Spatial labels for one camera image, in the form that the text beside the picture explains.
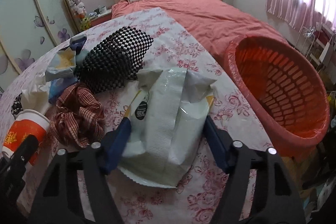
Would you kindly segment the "white snack bag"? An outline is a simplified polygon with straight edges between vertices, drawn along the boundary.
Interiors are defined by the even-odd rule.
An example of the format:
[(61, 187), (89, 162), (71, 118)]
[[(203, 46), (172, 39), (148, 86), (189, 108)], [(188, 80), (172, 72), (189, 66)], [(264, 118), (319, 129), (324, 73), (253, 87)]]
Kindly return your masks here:
[(119, 170), (134, 182), (176, 188), (190, 169), (213, 105), (215, 79), (182, 68), (143, 69), (126, 117), (131, 134)]

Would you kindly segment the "floral tablecloth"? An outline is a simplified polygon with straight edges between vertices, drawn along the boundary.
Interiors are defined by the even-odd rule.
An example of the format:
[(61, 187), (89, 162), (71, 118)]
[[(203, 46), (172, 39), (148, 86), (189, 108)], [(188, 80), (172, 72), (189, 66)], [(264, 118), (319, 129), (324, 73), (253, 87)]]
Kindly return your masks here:
[[(123, 26), (143, 30), (154, 39), (144, 57), (143, 68), (180, 67), (217, 80), (214, 83), (215, 102), (210, 112), (217, 127), (227, 130), (232, 139), (242, 141), (251, 149), (265, 151), (272, 146), (250, 104), (222, 67), (201, 46), (199, 43), (201, 39), (190, 34), (162, 9), (134, 12), (84, 32), (88, 38), (85, 48), (91, 50)], [(5, 91), (1, 98), (1, 145), (14, 121), (10, 111), (14, 98), (29, 86), (36, 74), (45, 72), (56, 52), (68, 43), (69, 40), (37, 59)], [(122, 89), (97, 96), (104, 106), (106, 132), (113, 130), (121, 122), (137, 90), (137, 82), (134, 81)], [(24, 213), (30, 211), (47, 164), (60, 147), (57, 140), (48, 140), (38, 161), (25, 175), (26, 186), (18, 198), (19, 208)], [(107, 178), (110, 191), (125, 223), (210, 223), (228, 175), (215, 165), (210, 148), (205, 139), (202, 139), (191, 169), (177, 188), (162, 189), (140, 185), (118, 169)], [(251, 209), (256, 181), (255, 170), (250, 171), (249, 179), (242, 218), (248, 217)]]

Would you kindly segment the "red plaid cloth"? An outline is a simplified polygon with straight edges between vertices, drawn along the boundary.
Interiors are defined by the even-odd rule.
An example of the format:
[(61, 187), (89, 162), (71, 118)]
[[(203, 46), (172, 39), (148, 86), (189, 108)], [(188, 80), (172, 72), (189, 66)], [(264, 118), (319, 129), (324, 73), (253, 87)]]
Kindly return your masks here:
[(104, 137), (104, 108), (84, 84), (67, 87), (55, 106), (50, 133), (59, 143), (81, 149)]

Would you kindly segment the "red white paper cup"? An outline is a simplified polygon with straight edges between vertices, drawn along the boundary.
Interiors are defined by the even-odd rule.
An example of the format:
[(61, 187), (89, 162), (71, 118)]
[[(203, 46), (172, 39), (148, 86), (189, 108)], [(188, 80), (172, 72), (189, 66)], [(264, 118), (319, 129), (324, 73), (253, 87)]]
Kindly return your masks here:
[(9, 159), (26, 137), (34, 135), (39, 142), (39, 147), (29, 160), (29, 165), (33, 166), (49, 128), (50, 120), (41, 113), (31, 109), (21, 111), (6, 134), (2, 147), (3, 156)]

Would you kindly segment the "black white checkered cloth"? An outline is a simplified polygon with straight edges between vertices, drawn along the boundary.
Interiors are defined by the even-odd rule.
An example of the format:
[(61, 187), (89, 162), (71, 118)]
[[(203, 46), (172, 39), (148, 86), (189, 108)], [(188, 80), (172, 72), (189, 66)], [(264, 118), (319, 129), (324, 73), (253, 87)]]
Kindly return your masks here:
[(125, 26), (90, 50), (75, 76), (93, 94), (121, 88), (125, 81), (137, 79), (143, 58), (153, 38), (142, 30)]

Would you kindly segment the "white plastic bag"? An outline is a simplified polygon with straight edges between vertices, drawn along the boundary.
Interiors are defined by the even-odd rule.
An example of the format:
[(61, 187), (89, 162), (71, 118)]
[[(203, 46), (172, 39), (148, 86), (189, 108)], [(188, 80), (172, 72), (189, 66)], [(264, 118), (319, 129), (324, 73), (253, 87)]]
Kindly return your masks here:
[(51, 107), (49, 92), (51, 83), (46, 81), (45, 73), (39, 72), (26, 89), (22, 90), (21, 105), (23, 110), (35, 110), (45, 115)]

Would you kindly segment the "blue chip bag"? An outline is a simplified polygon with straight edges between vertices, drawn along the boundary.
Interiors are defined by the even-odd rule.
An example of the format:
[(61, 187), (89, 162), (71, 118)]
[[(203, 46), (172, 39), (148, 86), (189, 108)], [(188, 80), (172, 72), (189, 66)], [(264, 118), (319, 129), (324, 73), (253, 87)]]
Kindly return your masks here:
[(55, 104), (66, 88), (78, 82), (75, 69), (88, 53), (83, 47), (86, 35), (76, 35), (69, 46), (58, 50), (45, 71), (46, 82), (50, 82), (49, 103)]

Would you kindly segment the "red laundry basket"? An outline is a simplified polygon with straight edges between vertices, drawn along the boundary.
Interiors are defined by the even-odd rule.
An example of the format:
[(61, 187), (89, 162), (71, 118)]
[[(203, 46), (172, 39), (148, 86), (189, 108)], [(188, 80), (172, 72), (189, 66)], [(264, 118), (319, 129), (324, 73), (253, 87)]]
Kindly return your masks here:
[(305, 159), (326, 135), (330, 109), (324, 84), (289, 44), (264, 36), (237, 38), (224, 52), (224, 70), (281, 156)]

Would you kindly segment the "coral bed duvet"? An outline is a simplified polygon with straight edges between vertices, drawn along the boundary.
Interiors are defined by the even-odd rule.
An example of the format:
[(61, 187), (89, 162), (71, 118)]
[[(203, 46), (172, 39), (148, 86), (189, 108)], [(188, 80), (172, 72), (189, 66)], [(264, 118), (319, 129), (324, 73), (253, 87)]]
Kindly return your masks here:
[(216, 59), (238, 36), (264, 36), (288, 44), (268, 23), (220, 0), (121, 0), (112, 6), (112, 18), (156, 7), (174, 18)]

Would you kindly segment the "pink left nightstand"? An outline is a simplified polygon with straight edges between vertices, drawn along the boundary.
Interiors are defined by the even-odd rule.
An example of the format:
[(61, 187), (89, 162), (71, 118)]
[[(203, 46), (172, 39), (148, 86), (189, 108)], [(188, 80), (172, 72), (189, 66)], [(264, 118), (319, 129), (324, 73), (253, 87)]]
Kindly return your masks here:
[(99, 14), (98, 16), (90, 18), (90, 25), (91, 27), (94, 27), (111, 19), (112, 19), (112, 10), (108, 9), (106, 12)]

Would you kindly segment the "plush toy stack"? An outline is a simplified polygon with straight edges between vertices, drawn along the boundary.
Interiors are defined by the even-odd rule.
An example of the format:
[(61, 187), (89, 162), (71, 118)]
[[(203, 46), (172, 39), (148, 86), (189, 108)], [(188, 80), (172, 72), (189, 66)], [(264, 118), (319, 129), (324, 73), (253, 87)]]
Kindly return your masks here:
[(82, 0), (68, 0), (72, 18), (74, 19), (79, 31), (85, 31), (91, 27), (88, 12)]

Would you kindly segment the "glass floral wardrobe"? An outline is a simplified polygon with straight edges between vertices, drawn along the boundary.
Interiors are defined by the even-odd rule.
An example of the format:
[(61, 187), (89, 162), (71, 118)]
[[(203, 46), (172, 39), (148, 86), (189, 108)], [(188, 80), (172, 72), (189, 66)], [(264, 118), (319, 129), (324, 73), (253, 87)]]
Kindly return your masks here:
[(77, 32), (67, 0), (1, 0), (1, 92)]

